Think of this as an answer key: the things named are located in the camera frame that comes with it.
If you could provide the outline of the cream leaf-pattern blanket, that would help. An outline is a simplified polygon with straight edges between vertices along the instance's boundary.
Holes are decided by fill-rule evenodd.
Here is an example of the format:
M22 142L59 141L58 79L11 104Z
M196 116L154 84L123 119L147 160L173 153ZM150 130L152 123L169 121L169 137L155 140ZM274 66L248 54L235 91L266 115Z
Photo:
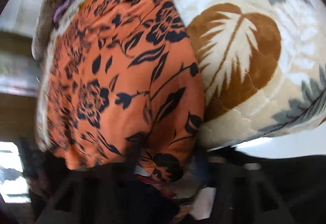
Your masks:
M199 139L214 149L325 118L321 0L174 0L206 87Z

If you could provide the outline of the orange black floral garment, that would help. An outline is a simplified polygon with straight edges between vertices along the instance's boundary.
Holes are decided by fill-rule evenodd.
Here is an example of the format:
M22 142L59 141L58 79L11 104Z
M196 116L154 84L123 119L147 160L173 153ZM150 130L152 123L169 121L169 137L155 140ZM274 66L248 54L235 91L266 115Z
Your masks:
M204 113L203 84L172 0L85 0L56 39L47 130L71 170L121 161L178 181Z

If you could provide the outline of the purple cloth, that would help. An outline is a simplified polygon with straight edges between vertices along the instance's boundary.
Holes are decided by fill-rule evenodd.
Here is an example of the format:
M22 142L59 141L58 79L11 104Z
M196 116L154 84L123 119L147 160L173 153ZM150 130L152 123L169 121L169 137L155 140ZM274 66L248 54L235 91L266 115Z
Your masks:
M54 11L53 15L53 22L55 24L58 24L68 7L72 4L74 0L62 0L61 3L58 5L58 7Z

